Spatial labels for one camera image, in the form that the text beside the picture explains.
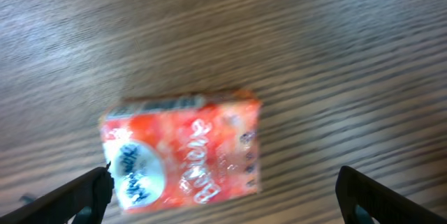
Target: wooden table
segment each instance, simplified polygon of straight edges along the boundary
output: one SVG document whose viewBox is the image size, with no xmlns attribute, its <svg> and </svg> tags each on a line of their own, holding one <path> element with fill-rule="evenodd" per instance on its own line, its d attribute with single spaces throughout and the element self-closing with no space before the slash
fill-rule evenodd
<svg viewBox="0 0 447 224">
<path fill-rule="evenodd" d="M 0 213 L 104 165 L 123 97 L 246 87 L 263 192 L 104 223 L 342 223 L 350 165 L 447 217 L 447 0 L 0 0 Z"/>
</svg>

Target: wood grain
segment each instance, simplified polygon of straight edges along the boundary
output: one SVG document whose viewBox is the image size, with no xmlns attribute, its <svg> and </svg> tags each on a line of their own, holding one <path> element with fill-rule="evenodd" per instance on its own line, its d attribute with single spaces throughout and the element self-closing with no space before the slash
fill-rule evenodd
<svg viewBox="0 0 447 224">
<path fill-rule="evenodd" d="M 0 0 L 0 31 L 0 214 L 104 165 L 120 98 L 246 87 L 261 194 L 104 223 L 342 223 L 342 165 L 447 217 L 447 0 Z"/>
</svg>

